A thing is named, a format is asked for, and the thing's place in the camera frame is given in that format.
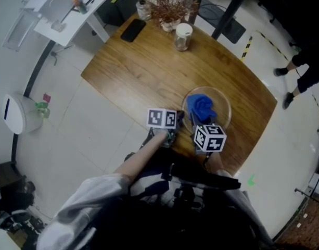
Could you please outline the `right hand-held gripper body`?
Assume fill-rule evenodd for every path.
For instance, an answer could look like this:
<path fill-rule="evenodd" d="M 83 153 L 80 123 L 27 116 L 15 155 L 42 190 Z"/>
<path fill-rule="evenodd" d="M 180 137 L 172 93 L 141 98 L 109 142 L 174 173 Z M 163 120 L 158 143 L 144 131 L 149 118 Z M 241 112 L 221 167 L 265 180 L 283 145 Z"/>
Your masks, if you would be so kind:
<path fill-rule="evenodd" d="M 200 125 L 193 127 L 191 135 L 196 155 L 221 152 L 224 148 L 227 135 L 220 125 L 208 125 L 200 121 Z"/>

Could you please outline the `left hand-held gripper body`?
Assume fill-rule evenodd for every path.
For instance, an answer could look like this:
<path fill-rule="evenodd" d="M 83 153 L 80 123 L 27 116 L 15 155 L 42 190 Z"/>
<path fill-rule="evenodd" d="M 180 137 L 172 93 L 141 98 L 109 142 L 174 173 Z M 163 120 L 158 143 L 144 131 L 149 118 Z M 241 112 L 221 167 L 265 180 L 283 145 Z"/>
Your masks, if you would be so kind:
<path fill-rule="evenodd" d="M 170 148 L 178 131 L 177 116 L 176 110 L 149 108 L 146 121 L 146 126 L 150 128 L 148 137 L 152 138 L 160 131 L 164 131 L 167 134 L 167 138 L 162 146 Z"/>

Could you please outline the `blue cloth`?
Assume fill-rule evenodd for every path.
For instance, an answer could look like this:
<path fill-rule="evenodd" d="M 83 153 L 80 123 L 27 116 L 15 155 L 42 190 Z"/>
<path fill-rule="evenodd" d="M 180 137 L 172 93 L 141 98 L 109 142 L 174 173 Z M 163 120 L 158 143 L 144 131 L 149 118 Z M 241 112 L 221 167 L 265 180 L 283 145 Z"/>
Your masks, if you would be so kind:
<path fill-rule="evenodd" d="M 217 117 L 217 113 L 212 110 L 212 99 L 204 94 L 194 94 L 187 97 L 188 118 L 192 119 L 194 113 L 200 121 L 205 121 L 210 117 Z"/>

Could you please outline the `clear glass plate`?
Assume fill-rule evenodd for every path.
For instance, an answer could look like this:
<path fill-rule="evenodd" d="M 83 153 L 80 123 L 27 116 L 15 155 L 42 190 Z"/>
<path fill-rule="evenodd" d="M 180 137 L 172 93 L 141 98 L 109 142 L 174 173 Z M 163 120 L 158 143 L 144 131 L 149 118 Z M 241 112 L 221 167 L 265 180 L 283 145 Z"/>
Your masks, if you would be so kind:
<path fill-rule="evenodd" d="M 192 122 L 188 117 L 187 97 L 195 94 L 204 94 L 208 96 L 212 102 L 212 110 L 217 113 L 215 124 L 220 125 L 226 130 L 232 118 L 232 108 L 228 98 L 220 90 L 210 86 L 200 86 L 189 91 L 183 99 L 182 110 L 185 111 L 183 124 L 189 133 L 193 133 Z"/>

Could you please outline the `person's right forearm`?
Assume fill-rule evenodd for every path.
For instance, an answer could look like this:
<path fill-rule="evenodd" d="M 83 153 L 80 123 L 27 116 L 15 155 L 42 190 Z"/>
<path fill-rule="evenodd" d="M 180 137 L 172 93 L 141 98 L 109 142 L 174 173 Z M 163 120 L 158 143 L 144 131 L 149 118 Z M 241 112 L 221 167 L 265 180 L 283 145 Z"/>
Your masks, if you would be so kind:
<path fill-rule="evenodd" d="M 209 156 L 205 167 L 207 172 L 211 174 L 232 178 L 232 176 L 224 169 L 220 155 L 217 152 L 213 152 Z"/>

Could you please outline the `person's left forearm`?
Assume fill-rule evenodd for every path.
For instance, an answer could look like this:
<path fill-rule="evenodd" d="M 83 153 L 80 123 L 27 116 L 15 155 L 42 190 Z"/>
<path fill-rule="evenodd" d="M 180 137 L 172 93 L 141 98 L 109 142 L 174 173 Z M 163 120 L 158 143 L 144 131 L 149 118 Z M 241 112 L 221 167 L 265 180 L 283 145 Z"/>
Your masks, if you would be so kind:
<path fill-rule="evenodd" d="M 160 130 L 159 133 L 150 139 L 141 149 L 120 165 L 114 173 L 126 176 L 130 183 L 133 183 L 152 156 L 166 141 L 167 137 L 167 132 Z"/>

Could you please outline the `wooden table with black legs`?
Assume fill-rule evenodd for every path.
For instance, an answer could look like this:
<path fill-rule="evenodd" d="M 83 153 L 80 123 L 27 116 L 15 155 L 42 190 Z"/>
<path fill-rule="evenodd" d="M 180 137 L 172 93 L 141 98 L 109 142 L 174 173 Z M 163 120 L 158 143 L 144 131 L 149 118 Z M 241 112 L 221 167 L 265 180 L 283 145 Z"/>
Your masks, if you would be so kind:
<path fill-rule="evenodd" d="M 235 174 L 266 128 L 277 101 L 258 77 L 227 48 L 193 28 L 186 51 L 174 46 L 174 34 L 148 21 L 136 39 L 121 39 L 123 24 L 95 54 L 81 76 L 141 126 L 148 108 L 179 110 L 184 97 L 201 86 L 221 91 L 232 118 L 221 153 Z"/>

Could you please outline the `glass jar with white lid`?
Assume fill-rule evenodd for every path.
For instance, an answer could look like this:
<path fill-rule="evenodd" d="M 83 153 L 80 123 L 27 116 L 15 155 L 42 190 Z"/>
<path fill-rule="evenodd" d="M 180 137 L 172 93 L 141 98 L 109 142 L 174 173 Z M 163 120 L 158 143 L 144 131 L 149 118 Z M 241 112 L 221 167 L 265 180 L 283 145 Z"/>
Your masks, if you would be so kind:
<path fill-rule="evenodd" d="M 193 28 L 187 23 L 180 23 L 175 30 L 174 45 L 178 51 L 185 51 L 188 49 L 192 39 Z"/>

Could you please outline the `black phone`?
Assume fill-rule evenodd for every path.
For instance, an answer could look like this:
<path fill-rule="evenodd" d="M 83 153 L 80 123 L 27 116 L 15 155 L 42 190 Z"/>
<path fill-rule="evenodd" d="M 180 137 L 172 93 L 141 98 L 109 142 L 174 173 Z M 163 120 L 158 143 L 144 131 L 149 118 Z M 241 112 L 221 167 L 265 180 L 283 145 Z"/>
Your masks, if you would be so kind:
<path fill-rule="evenodd" d="M 126 42 L 133 42 L 142 29 L 146 26 L 146 22 L 140 19 L 134 19 L 129 26 L 123 31 L 120 38 Z"/>

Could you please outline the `black cabinet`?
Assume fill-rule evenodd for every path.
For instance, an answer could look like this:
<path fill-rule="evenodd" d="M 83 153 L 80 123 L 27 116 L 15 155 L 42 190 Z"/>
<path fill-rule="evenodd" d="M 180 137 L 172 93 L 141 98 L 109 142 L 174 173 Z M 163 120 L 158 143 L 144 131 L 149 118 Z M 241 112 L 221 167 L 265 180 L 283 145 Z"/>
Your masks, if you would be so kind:
<path fill-rule="evenodd" d="M 139 0 L 106 0 L 97 10 L 104 24 L 121 26 L 137 12 Z"/>

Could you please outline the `person's white shirt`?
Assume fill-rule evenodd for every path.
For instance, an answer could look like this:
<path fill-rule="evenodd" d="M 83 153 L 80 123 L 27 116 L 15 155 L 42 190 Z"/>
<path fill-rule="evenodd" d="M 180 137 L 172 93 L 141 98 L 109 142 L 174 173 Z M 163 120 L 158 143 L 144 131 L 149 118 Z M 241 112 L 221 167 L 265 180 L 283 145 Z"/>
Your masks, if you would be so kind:
<path fill-rule="evenodd" d="M 36 250 L 273 250 L 238 180 L 219 170 L 188 179 L 175 167 L 84 181 Z"/>

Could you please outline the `white trash bin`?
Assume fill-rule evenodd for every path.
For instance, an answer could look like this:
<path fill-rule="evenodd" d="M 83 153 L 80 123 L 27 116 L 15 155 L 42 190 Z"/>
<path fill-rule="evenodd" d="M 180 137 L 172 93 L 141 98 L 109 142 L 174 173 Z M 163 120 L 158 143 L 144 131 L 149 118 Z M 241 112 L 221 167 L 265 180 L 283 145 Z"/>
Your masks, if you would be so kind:
<path fill-rule="evenodd" d="M 5 95 L 2 116 L 11 132 L 20 135 L 37 130 L 42 126 L 43 118 L 35 104 L 35 101 L 21 94 Z"/>

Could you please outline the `dark brown box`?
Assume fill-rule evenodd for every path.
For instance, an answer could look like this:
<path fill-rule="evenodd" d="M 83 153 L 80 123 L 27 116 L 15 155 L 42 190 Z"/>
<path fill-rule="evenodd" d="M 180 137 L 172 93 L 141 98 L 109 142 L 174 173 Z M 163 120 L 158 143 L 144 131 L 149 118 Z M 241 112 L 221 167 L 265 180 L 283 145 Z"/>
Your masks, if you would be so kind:
<path fill-rule="evenodd" d="M 0 164 L 0 191 L 12 189 L 21 185 L 26 179 L 16 167 L 15 161 Z"/>

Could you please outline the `pile of dark gear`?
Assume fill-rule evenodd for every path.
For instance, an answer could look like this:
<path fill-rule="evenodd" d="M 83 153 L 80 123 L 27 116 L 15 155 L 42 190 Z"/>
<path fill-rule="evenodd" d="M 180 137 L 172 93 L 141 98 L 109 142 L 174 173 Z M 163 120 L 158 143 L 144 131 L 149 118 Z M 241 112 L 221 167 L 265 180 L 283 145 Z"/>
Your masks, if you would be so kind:
<path fill-rule="evenodd" d="M 36 234 L 43 231 L 45 224 L 29 212 L 34 205 L 34 191 L 31 181 L 0 189 L 0 229 L 14 232 L 20 228 Z"/>

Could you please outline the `black chest mount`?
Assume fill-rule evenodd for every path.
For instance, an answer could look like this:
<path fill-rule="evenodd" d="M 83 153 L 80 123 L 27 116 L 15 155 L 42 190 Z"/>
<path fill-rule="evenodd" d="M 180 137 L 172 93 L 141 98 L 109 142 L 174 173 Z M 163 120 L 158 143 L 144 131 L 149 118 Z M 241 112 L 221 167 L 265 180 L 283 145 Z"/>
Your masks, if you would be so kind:
<path fill-rule="evenodd" d="M 137 176 L 129 194 L 149 205 L 200 212 L 225 191 L 240 186 L 237 179 L 208 173 L 197 162 L 161 148 Z"/>

